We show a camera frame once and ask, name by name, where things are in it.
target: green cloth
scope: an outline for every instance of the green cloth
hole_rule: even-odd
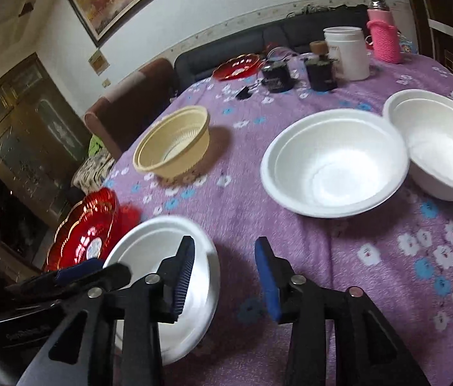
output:
[[[89,157],[96,155],[104,147],[105,145],[103,145],[101,139],[98,138],[96,135],[93,135],[93,137],[91,138],[91,142],[89,143]]]

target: brown bottle cap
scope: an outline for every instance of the brown bottle cap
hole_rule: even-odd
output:
[[[316,55],[327,55],[328,44],[325,41],[310,42],[310,51]]]

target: floral tablecloth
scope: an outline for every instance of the floral tablecloth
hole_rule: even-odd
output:
[[[256,238],[267,236],[276,255],[319,285],[362,287],[431,384],[447,386],[453,381],[453,203],[429,198],[407,179],[372,211],[313,219],[277,205],[262,187],[259,165],[269,143],[298,119],[341,107],[380,114],[390,95],[407,88],[453,99],[453,75],[432,59],[407,55],[401,65],[371,60],[367,80],[319,93],[309,89],[299,59],[290,68],[297,86],[282,94],[259,87],[238,101],[234,95],[255,78],[228,83],[207,78],[171,104],[162,117],[187,105],[205,106],[211,116],[210,147],[183,178],[138,174],[132,166],[135,143],[105,182],[122,204],[140,207],[143,220],[161,214],[194,220],[218,251],[221,292],[214,320],[191,354],[165,368],[166,383],[283,383],[291,326],[277,326],[266,315],[253,254]],[[331,374],[334,344],[329,350]]]

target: metal screw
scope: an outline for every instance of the metal screw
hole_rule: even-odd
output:
[[[91,298],[91,299],[94,299],[94,298],[99,298],[102,293],[103,293],[103,290],[101,290],[101,288],[93,287],[92,289],[89,289],[89,291],[87,292],[87,296],[89,296],[89,298]]]
[[[307,279],[301,274],[295,274],[291,277],[291,283],[293,285],[304,285],[307,282]]]
[[[350,296],[352,298],[361,298],[362,296],[364,296],[364,290],[362,290],[360,287],[358,286],[353,286],[353,287],[350,287],[348,289],[348,292],[350,293]]]
[[[148,274],[144,279],[147,285],[156,285],[160,281],[160,276],[158,274]]]

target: white bowl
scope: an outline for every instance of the white bowl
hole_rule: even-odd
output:
[[[408,170],[405,142],[378,115],[353,109],[316,113],[285,129],[260,165],[266,192],[300,215],[344,217],[387,200]]]
[[[403,90],[387,99],[383,114],[406,140],[414,181],[433,197],[453,201],[453,100]]]
[[[184,310],[174,324],[159,324],[162,364],[186,356],[207,332],[219,299],[218,254],[208,235],[194,222],[180,216],[159,216],[133,228],[114,247],[104,267],[126,264],[133,282],[157,271],[160,262],[174,256],[184,235],[195,241],[192,268]],[[122,348],[123,321],[117,322],[116,346]]]

